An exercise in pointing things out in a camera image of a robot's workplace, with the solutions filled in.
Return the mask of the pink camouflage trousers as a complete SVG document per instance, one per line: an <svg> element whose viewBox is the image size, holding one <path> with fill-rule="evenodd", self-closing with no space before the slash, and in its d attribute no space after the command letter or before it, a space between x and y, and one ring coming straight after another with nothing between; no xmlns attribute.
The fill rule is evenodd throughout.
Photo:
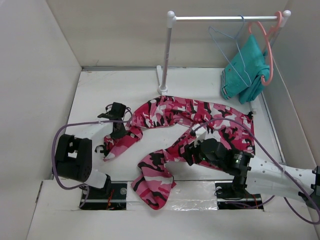
<svg viewBox="0 0 320 240"><path fill-rule="evenodd" d="M110 148L105 161L124 153L140 141L146 129L167 128L176 124L186 131L168 148L146 155L139 163L140 175L131 183L133 191L153 210L165 206L172 188L176 186L174 176L167 170L166 163L186 162L185 146L195 138L190 132L194 125L208 123L206 138L215 139L227 149L255 153L253 139L254 121L252 113L244 114L235 108L200 100L176 96L159 96L141 105L134 111L125 126L126 135L118 140L104 137Z"/></svg>

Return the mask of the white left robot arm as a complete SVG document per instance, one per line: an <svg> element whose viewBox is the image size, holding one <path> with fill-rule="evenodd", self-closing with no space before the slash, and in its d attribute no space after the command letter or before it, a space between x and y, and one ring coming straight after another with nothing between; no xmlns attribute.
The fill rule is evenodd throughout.
<svg viewBox="0 0 320 240"><path fill-rule="evenodd" d="M106 136L119 140L126 135L127 113L131 113L129 107L113 102L106 106L96 121L75 123L76 127L85 127L78 133L62 133L73 124L64 125L57 131L51 147L51 163L54 178L62 189L72 190L60 180L66 178L76 181L77 188L94 190L100 198L111 194L111 178L98 171L97 163L109 153L110 147L104 142Z"/></svg>

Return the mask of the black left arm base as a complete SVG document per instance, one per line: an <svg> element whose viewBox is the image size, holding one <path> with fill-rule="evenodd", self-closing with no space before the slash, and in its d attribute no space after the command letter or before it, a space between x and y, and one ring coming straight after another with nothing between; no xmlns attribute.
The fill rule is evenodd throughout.
<svg viewBox="0 0 320 240"><path fill-rule="evenodd" d="M93 211L124 211L127 209L127 190L128 182L125 181L111 181L106 192L90 186L86 200L87 191L82 191L79 208Z"/></svg>

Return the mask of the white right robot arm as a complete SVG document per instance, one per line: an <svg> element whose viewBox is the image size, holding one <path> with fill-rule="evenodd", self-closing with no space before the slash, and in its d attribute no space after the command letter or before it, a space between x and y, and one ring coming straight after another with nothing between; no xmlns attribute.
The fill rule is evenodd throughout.
<svg viewBox="0 0 320 240"><path fill-rule="evenodd" d="M184 148L184 158L193 164L209 164L233 176L231 183L218 187L224 199L246 194L266 194L294 199L316 209L320 206L320 170L277 166L251 153L227 149L213 138L196 140Z"/></svg>

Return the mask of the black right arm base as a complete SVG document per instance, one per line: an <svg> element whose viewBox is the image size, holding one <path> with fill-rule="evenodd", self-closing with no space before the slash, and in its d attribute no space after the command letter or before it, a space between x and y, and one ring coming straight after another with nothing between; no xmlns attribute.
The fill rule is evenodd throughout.
<svg viewBox="0 0 320 240"><path fill-rule="evenodd" d="M219 210L264 209L260 194L250 194L246 190L236 192L232 182L216 182L214 195Z"/></svg>

